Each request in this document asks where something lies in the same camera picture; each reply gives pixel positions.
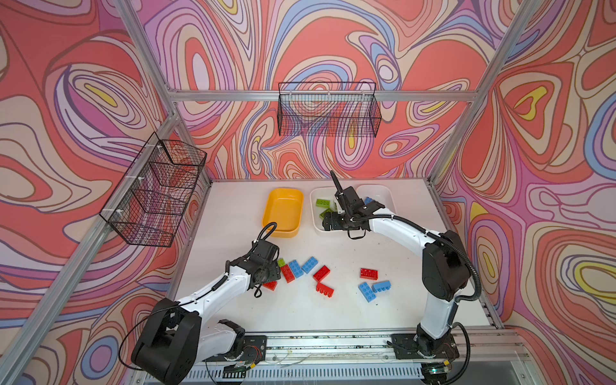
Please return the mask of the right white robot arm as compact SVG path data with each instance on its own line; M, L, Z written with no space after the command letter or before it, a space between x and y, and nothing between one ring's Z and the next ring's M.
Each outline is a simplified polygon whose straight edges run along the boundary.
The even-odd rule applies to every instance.
M324 215L325 231L373 232L421 257L422 282L428 296L414 346L425 358L436 356L451 335L459 304L478 300L482 291L481 278L459 235L433 232L378 201L366 202L351 186L343 188L338 181L334 183L340 210Z

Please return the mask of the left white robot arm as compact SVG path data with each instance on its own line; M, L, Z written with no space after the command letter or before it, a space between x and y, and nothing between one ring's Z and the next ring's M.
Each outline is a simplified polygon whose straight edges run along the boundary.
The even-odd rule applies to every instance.
M178 384L194 364L216 355L240 356L245 330L235 322L208 321L232 299L281 278L279 247L255 240L247 253L227 261L221 276L172 301L163 298L145 319L130 359L163 384Z

